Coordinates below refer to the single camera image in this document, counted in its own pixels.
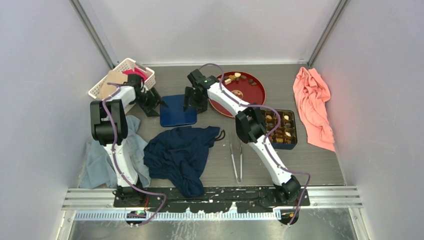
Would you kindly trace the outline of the blue tin lid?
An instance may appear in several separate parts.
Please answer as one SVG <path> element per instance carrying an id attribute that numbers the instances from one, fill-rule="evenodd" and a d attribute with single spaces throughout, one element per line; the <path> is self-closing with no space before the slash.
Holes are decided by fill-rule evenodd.
<path id="1" fill-rule="evenodd" d="M 160 125 L 164 128 L 193 125 L 197 122 L 197 112 L 192 106 L 184 110 L 184 94 L 163 96 L 168 105 L 160 106 Z"/>

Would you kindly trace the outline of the red round tray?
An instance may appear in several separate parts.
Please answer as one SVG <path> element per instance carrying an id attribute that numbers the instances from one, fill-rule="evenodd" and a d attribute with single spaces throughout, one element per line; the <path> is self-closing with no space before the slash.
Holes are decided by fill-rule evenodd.
<path id="1" fill-rule="evenodd" d="M 223 87 L 249 104 L 263 105 L 266 100 L 266 91 L 263 84 L 247 72 L 225 72 Z"/>

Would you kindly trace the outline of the blue chocolate tin box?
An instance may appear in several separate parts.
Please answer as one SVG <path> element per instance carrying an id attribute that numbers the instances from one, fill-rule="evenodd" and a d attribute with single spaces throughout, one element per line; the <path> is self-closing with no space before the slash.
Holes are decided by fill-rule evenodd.
<path id="1" fill-rule="evenodd" d="M 276 111 L 277 114 L 272 110 L 267 110 L 265 108 L 261 109 L 267 133 L 277 126 L 277 115 L 280 116 L 280 124 L 277 129 L 268 136 L 268 139 L 274 149 L 292 150 L 298 143 L 294 112 L 280 109 Z"/>

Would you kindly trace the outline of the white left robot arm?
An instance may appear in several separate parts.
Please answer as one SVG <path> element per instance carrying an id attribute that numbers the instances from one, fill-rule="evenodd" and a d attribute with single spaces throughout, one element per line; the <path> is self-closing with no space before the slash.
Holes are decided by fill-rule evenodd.
<path id="1" fill-rule="evenodd" d="M 137 104 L 147 117 L 158 117 L 158 105 L 166 106 L 155 88 L 148 89 L 142 76 L 132 73 L 123 83 L 111 83 L 116 90 L 102 100 L 89 105 L 91 135 L 106 150 L 111 158 L 117 177 L 115 197 L 127 200 L 133 206 L 141 206 L 148 191 L 131 163 L 128 123 L 125 108 Z"/>

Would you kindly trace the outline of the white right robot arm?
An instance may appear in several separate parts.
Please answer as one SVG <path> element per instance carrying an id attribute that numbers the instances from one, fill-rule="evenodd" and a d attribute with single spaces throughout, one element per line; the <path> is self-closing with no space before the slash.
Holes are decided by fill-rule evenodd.
<path id="1" fill-rule="evenodd" d="M 208 100 L 215 101 L 234 117 L 235 130 L 241 142 L 249 145 L 268 170 L 279 202 L 291 205 L 305 193 L 296 174 L 288 170 L 269 139 L 261 105 L 249 104 L 230 92 L 213 75 L 206 77 L 199 69 L 187 76 L 191 83 L 185 89 L 184 107 L 192 106 L 199 113 L 207 109 Z"/>

